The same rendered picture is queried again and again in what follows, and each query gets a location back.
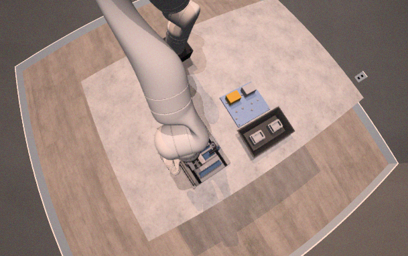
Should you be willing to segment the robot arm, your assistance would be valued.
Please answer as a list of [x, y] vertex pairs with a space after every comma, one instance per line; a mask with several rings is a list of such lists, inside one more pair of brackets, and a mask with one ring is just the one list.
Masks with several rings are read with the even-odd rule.
[[180, 162], [194, 161], [209, 142], [178, 56], [184, 51], [200, 6], [192, 0], [150, 0], [169, 20], [164, 40], [131, 0], [95, 1], [132, 65], [154, 119], [163, 124], [155, 132], [154, 143], [176, 176]]

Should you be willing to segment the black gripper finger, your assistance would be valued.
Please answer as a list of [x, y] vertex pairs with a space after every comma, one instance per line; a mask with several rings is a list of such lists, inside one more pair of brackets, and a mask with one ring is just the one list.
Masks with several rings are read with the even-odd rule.
[[198, 169], [199, 167], [202, 166], [202, 163], [200, 162], [200, 160], [196, 160], [195, 163], [193, 164], [195, 166], [196, 169]]

